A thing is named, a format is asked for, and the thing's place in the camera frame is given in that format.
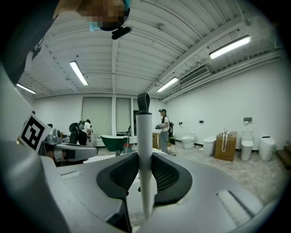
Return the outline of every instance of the white toilet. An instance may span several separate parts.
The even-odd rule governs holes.
[[[270,136],[261,137],[259,145],[259,157],[262,161],[269,161],[272,157],[275,141]]]
[[[194,147],[195,133],[187,132],[184,137],[181,138],[184,149],[190,149]]]
[[[203,140],[203,153],[206,156],[214,156],[216,136],[207,137]]]
[[[253,131],[243,130],[241,133],[241,159],[247,161],[250,159],[253,149]]]

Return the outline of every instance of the green bathtub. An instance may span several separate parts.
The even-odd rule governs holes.
[[[123,151],[123,145],[127,143],[125,136],[100,135],[100,137],[109,151]]]

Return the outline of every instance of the jeans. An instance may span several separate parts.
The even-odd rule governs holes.
[[[169,141],[169,131],[161,132],[161,147],[164,153],[167,153],[167,142]]]

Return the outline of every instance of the red object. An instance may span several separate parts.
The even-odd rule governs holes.
[[[130,144],[130,143],[124,143],[123,146],[124,146],[125,148],[130,148],[130,147],[131,147],[131,144]]]

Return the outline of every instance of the window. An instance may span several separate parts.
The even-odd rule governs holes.
[[[136,136],[136,114],[139,112],[137,100],[133,100],[133,125],[134,125],[134,133]]]
[[[130,126],[130,99],[116,99],[116,134],[128,132]]]
[[[89,119],[96,137],[112,135],[111,98],[83,98],[82,120]]]

